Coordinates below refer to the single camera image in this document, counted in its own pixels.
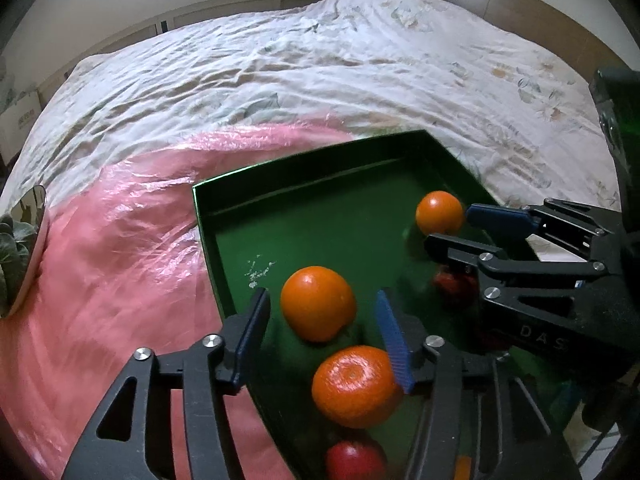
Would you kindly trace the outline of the pink plastic sheet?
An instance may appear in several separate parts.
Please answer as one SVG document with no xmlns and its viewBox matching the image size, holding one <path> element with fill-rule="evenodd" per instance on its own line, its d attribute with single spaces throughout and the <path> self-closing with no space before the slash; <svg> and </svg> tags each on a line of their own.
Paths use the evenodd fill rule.
<svg viewBox="0 0 640 480">
<path fill-rule="evenodd" d="M 61 477 L 134 350 L 182 350 L 220 327 L 193 185 L 348 140 L 311 124 L 204 132 L 105 167 L 51 209 L 34 284 L 1 324 L 1 437 L 26 474 Z"/>
</svg>

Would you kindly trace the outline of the white cardboard box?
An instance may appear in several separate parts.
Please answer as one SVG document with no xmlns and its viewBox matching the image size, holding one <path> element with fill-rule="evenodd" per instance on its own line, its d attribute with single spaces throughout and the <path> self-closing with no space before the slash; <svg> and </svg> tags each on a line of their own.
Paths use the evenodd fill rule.
<svg viewBox="0 0 640 480">
<path fill-rule="evenodd" d="M 39 94 L 32 91 L 15 101 L 1 114 L 0 148 L 2 160 L 6 165 L 21 151 L 40 113 Z"/>
</svg>

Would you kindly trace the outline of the wooden headboard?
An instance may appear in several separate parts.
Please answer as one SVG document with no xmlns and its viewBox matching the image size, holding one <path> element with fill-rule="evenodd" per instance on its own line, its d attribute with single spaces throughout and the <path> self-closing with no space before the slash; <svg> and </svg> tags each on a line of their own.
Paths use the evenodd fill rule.
<svg viewBox="0 0 640 480">
<path fill-rule="evenodd" d="M 608 0 L 446 0 L 556 54 L 588 78 L 639 67 L 639 47 Z"/>
</svg>

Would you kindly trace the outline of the green tray box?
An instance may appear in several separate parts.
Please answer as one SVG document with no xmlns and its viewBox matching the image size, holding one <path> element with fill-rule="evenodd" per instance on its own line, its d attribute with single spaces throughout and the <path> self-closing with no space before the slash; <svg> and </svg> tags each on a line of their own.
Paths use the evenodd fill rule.
<svg viewBox="0 0 640 480">
<path fill-rule="evenodd" d="M 297 337 L 273 308 L 248 390 L 285 463 L 299 479 L 326 476 L 329 446 L 352 434 L 314 405 L 311 381 L 338 350 L 381 347 L 375 298 L 390 289 L 401 309 L 430 334 L 459 350 L 510 362 L 536 392 L 541 376 L 525 352 L 507 354 L 498 327 L 469 292 L 450 294 L 434 278 L 414 223 L 420 199 L 447 191 L 465 205 L 490 195 L 443 146 L 422 131 L 391 134 L 264 162 L 207 180 L 194 203 L 207 269 L 222 316 L 244 311 L 259 287 L 279 296 L 305 266 L 325 266 L 352 288 L 356 320 L 334 339 L 315 344 Z M 423 412 L 420 396 L 406 396 L 384 424 L 370 430 L 388 459 L 388 473 L 404 471 Z"/>
</svg>

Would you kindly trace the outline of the red apple fruit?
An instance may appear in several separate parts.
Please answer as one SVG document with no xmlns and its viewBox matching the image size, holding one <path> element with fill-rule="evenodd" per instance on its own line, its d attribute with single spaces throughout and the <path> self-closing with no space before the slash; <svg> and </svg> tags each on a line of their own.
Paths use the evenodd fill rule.
<svg viewBox="0 0 640 480">
<path fill-rule="evenodd" d="M 385 479 L 387 458 L 378 443 L 337 442 L 326 452 L 326 478 L 330 480 Z"/>
</svg>

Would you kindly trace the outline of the white floral bed quilt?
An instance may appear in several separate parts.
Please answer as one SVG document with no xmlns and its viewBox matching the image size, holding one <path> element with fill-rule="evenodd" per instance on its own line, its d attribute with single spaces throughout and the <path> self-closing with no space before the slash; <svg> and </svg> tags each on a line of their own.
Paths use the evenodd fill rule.
<svg viewBox="0 0 640 480">
<path fill-rule="evenodd" d="M 62 202 L 108 165 L 204 132 L 325 124 L 431 133 L 498 202 L 618 208 L 587 81 L 562 58 L 442 0 L 322 0 L 216 18 L 80 61 L 2 188 Z"/>
</svg>

